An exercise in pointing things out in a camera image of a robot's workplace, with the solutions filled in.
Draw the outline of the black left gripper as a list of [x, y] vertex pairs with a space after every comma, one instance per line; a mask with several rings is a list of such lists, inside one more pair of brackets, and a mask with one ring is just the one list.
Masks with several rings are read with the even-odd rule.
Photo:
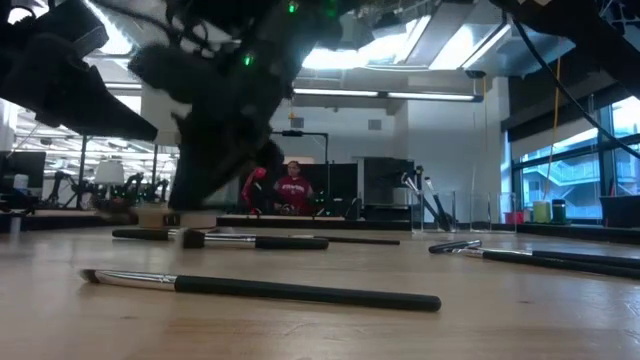
[[[35, 39], [39, 35], [55, 39]], [[36, 114], [50, 127], [81, 135], [153, 141], [157, 128], [109, 92], [96, 67], [81, 57], [109, 40], [81, 0], [42, 16], [1, 25], [1, 98]]]

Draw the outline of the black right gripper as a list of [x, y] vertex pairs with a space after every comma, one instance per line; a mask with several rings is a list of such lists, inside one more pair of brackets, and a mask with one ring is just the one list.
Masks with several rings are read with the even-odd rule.
[[169, 206], [200, 210], [244, 168], [278, 168], [284, 155], [271, 139], [271, 117], [292, 95], [295, 51], [236, 49], [211, 59], [169, 47], [146, 47], [129, 63], [149, 87], [178, 103], [172, 115], [180, 152]]

